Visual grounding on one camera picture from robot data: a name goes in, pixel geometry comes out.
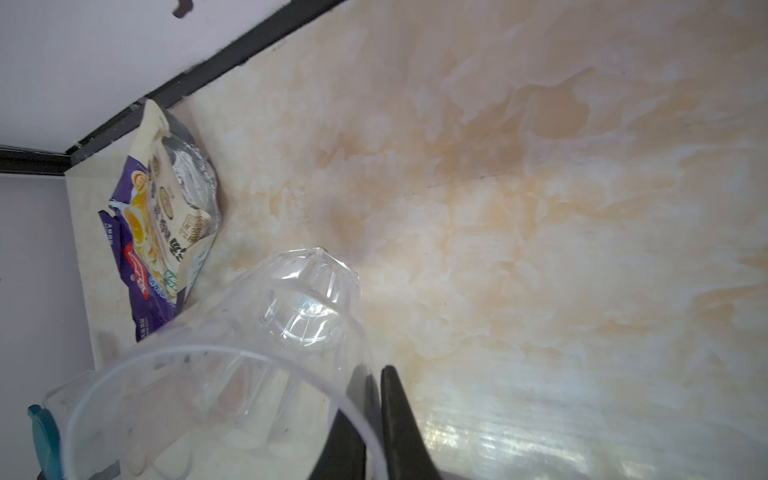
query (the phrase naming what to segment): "clear plastic container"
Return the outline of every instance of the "clear plastic container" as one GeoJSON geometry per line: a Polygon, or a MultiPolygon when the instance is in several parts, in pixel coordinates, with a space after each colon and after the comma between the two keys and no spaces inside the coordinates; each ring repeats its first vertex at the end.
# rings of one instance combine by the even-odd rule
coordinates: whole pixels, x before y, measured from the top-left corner
{"type": "Polygon", "coordinates": [[[87,370],[80,375],[74,377],[64,385],[51,390],[43,397],[43,408],[53,415],[53,419],[56,421],[56,426],[63,432],[67,428],[67,422],[69,416],[72,414],[72,409],[77,405],[80,398],[88,390],[88,386],[94,378],[96,372],[93,370],[87,370]]]}
{"type": "Polygon", "coordinates": [[[64,438],[90,478],[308,478],[341,411],[386,478],[356,273],[324,249],[270,257],[100,372],[64,438]]]}

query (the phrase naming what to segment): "white wall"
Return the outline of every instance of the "white wall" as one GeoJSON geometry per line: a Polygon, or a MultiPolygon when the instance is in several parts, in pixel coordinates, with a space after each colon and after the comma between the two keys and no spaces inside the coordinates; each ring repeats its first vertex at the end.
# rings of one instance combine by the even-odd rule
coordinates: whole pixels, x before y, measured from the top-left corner
{"type": "Polygon", "coordinates": [[[2,477],[32,479],[27,407],[93,368],[63,177],[0,175],[0,327],[2,477]]]}
{"type": "Polygon", "coordinates": [[[287,0],[0,3],[0,144],[64,151],[287,0]]]}

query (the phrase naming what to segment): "teal container lid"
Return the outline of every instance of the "teal container lid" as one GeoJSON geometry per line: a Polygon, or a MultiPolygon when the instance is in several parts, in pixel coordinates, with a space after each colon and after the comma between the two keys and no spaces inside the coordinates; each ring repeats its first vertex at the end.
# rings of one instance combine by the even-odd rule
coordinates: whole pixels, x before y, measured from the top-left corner
{"type": "Polygon", "coordinates": [[[47,480],[62,480],[64,475],[61,472],[61,436],[53,415],[40,405],[29,407],[27,415],[32,419],[32,439],[35,442],[40,469],[47,480]]]}

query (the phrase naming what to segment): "purple snack bag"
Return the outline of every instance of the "purple snack bag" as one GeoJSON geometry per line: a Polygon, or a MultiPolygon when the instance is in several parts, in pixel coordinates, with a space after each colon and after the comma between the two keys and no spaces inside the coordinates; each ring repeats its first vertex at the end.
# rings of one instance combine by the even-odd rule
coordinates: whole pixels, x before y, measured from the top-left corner
{"type": "Polygon", "coordinates": [[[189,131],[153,101],[109,202],[100,211],[140,341],[170,322],[213,243],[216,178],[189,131]]]}

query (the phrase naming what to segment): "beige marble surface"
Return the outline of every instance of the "beige marble surface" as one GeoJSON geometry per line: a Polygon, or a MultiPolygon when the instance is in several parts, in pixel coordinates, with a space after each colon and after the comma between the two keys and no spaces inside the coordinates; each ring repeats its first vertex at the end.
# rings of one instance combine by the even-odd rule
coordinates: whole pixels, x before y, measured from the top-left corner
{"type": "MultiPolygon", "coordinates": [[[[173,109],[222,191],[190,301],[321,245],[446,471],[759,478],[767,32],[760,0],[349,0],[173,109]]],[[[130,142],[67,174],[97,364],[130,142]]]]}

